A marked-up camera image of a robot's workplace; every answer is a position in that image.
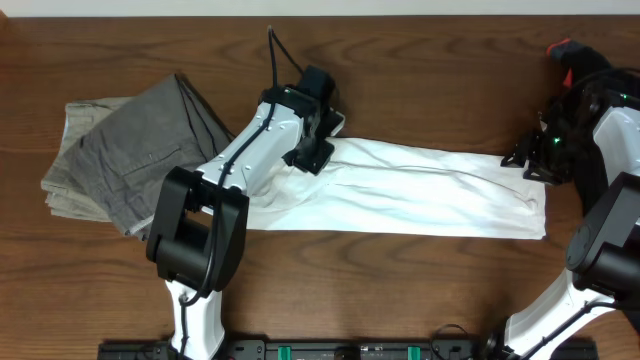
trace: wood grain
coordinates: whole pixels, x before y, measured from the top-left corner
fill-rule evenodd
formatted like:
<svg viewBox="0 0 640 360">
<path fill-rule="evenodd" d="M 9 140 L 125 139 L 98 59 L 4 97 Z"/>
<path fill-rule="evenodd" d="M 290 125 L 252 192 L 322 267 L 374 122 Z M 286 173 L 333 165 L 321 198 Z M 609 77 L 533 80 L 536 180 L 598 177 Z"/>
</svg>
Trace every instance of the wood grain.
<svg viewBox="0 0 640 360">
<path fill-rule="evenodd" d="M 351 136 L 504 154 L 559 90 L 544 57 L 566 36 L 637 65 L 637 17 L 10 19 L 0 33 L 0 352 L 94 358 L 104 339 L 173 330 L 144 244 L 109 224 L 55 218 L 39 182 L 64 104 L 135 95 L 182 71 L 233 132 L 269 86 L 266 26 L 302 64 L 336 78 Z M 295 73 L 280 57 L 281 81 Z M 445 323 L 482 333 L 560 273 L 580 222 L 571 184 L 547 191 L 545 241 L 337 232 L 249 232 L 224 294 L 231 332 L 418 338 Z M 637 359 L 621 314 L 582 335 L 601 358 Z"/>
</svg>

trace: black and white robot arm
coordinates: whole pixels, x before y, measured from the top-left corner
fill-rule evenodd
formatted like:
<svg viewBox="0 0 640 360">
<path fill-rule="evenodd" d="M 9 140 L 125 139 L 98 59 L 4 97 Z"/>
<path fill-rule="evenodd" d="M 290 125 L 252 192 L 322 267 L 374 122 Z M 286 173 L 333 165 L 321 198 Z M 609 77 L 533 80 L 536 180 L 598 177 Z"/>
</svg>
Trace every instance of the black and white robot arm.
<svg viewBox="0 0 640 360">
<path fill-rule="evenodd" d="M 249 197 L 277 162 L 312 174 L 326 165 L 334 150 L 326 138 L 344 124 L 328 104 L 334 87 L 327 73 L 307 67 L 296 86 L 263 92 L 253 119 L 223 152 L 194 172 L 175 168 L 165 178 L 147 258 L 171 293 L 176 352 L 209 360 L 220 349 L 221 291 L 242 257 Z M 189 211 L 212 214 L 211 227 L 189 219 Z M 185 299 L 195 300 L 188 311 Z"/>
<path fill-rule="evenodd" d="M 591 320 L 633 305 L 640 256 L 628 240 L 638 218 L 640 178 L 620 173 L 575 233 L 560 277 L 494 334 L 487 358 L 548 360 Z"/>
</svg>

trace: folded cloth stack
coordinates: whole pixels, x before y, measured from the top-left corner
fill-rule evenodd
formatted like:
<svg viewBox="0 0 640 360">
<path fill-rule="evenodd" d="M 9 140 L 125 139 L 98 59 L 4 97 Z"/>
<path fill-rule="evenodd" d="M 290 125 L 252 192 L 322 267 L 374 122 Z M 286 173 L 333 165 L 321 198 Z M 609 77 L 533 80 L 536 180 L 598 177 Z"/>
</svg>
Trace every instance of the folded cloth stack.
<svg viewBox="0 0 640 360">
<path fill-rule="evenodd" d="M 112 221 L 144 238 L 174 166 L 194 170 L 229 133 L 187 84 L 169 77 L 142 95 L 67 105 L 60 154 L 42 187 L 52 214 Z M 318 175 L 279 162 L 251 194 L 248 228 L 540 239 L 544 185 L 500 157 L 364 139 L 336 147 Z"/>
<path fill-rule="evenodd" d="M 111 221 L 144 238 L 164 176 L 195 170 L 230 142 L 185 78 L 171 75 L 135 98 L 68 104 L 60 151 L 42 180 L 53 215 Z"/>
</svg>

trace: beige cloth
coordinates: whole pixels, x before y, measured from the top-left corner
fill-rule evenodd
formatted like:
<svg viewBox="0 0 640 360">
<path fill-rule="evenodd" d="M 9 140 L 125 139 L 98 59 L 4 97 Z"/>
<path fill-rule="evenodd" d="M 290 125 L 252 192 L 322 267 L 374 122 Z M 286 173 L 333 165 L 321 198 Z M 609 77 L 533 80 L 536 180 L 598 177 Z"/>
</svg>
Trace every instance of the beige cloth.
<svg viewBox="0 0 640 360">
<path fill-rule="evenodd" d="M 69 173 L 69 164 L 62 155 L 80 137 L 130 99 L 121 97 L 77 101 L 65 106 L 67 118 L 60 150 L 40 183 L 42 190 L 49 193 L 46 203 L 51 208 L 52 215 L 89 221 L 111 221 L 107 213 L 73 179 Z"/>
</svg>

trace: brown wooden surface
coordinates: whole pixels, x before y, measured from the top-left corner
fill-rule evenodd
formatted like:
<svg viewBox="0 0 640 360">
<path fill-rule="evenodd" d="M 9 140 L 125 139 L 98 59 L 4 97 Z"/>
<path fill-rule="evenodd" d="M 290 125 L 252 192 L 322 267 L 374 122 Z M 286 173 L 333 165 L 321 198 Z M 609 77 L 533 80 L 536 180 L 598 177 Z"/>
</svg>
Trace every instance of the brown wooden surface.
<svg viewBox="0 0 640 360">
<path fill-rule="evenodd" d="M 55 218 L 39 182 L 64 104 L 135 95 L 183 71 L 234 132 L 270 85 L 266 25 L 336 78 L 351 136 L 504 154 L 559 89 L 546 46 L 571 36 L 638 65 L 637 17 L 10 19 L 0 35 L 0 358 L 91 359 L 104 339 L 173 330 L 144 244 L 109 224 Z M 295 74 L 279 56 L 281 79 Z M 272 338 L 481 333 L 529 305 L 563 268 L 580 204 L 547 191 L 546 241 L 258 232 L 224 294 L 233 332 Z M 637 359 L 621 314 L 582 333 L 601 358 Z"/>
</svg>

